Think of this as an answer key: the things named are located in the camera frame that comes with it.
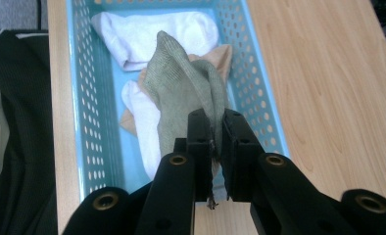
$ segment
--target screw hole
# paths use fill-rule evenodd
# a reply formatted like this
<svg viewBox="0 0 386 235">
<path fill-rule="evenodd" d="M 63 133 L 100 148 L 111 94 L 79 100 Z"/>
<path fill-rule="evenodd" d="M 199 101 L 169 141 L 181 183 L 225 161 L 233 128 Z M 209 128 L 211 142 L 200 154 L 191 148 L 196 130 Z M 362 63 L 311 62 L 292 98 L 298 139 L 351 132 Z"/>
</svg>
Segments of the screw hole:
<svg viewBox="0 0 386 235">
<path fill-rule="evenodd" d="M 187 162 L 187 159 L 183 156 L 173 156 L 169 159 L 172 165 L 183 165 Z"/>
<path fill-rule="evenodd" d="M 285 161 L 277 156 L 268 156 L 265 158 L 265 160 L 271 165 L 275 165 L 275 166 L 285 165 Z"/>
<path fill-rule="evenodd" d="M 378 200 L 366 196 L 366 195 L 357 195 L 355 197 L 356 202 L 365 210 L 375 213 L 385 213 L 386 206 L 383 205 Z"/>
<path fill-rule="evenodd" d="M 98 211 L 106 211 L 118 203 L 118 195 L 114 192 L 106 192 L 93 201 L 93 208 Z"/>
</svg>

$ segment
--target white sock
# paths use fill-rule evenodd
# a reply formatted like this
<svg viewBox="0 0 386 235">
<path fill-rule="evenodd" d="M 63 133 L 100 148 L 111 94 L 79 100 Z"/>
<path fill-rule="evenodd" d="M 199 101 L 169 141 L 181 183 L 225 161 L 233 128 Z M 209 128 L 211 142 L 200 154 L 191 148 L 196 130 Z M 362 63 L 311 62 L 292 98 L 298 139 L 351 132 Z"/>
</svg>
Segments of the white sock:
<svg viewBox="0 0 386 235">
<path fill-rule="evenodd" d="M 160 30 L 174 37 L 187 54 L 203 56 L 218 43 L 215 22 L 200 12 L 126 18 L 104 12 L 95 15 L 91 22 L 125 71 L 140 71 L 147 67 L 156 51 Z"/>
<path fill-rule="evenodd" d="M 162 158 L 157 131 L 160 111 L 154 102 L 140 90 L 135 81 L 131 80 L 125 84 L 121 96 L 126 107 L 134 115 L 144 169 L 153 180 Z"/>
</svg>

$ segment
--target black fabric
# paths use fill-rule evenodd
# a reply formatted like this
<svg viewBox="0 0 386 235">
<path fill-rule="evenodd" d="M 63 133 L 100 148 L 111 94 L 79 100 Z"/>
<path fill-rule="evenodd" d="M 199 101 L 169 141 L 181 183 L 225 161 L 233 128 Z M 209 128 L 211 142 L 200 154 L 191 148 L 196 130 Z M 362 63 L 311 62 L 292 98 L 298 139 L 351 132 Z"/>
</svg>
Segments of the black fabric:
<svg viewBox="0 0 386 235">
<path fill-rule="evenodd" d="M 57 234 L 48 48 L 47 36 L 0 35 L 0 90 L 10 128 L 0 175 L 0 234 Z"/>
</svg>

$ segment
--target wooden table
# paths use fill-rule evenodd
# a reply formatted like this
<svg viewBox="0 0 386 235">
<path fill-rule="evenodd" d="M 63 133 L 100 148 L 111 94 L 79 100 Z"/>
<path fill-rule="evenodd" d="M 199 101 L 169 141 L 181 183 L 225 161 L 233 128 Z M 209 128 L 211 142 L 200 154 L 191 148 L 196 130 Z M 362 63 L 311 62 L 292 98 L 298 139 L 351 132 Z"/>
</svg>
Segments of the wooden table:
<svg viewBox="0 0 386 235">
<path fill-rule="evenodd" d="M 335 199 L 386 197 L 386 39 L 368 0 L 248 0 L 291 158 Z M 78 206 L 65 1 L 49 0 L 59 228 Z M 248 205 L 197 209 L 197 234 L 255 234 Z"/>
</svg>

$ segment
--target light wood surface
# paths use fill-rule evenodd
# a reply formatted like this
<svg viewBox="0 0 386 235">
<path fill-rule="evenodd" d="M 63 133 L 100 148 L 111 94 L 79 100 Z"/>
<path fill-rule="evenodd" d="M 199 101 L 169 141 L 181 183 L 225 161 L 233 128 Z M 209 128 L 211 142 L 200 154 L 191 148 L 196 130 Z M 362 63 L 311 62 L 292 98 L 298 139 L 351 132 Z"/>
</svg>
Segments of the light wood surface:
<svg viewBox="0 0 386 235">
<path fill-rule="evenodd" d="M 368 0 L 248 0 L 294 163 L 340 199 L 386 197 L 386 39 Z M 48 0 L 59 229 L 78 206 L 65 1 Z M 249 205 L 196 209 L 196 234 L 255 234 Z"/>
<path fill-rule="evenodd" d="M 368 0 L 248 1 L 293 162 L 386 197 L 386 39 Z"/>
<path fill-rule="evenodd" d="M 59 233 L 80 203 L 66 1 L 47 1 Z"/>
</svg>

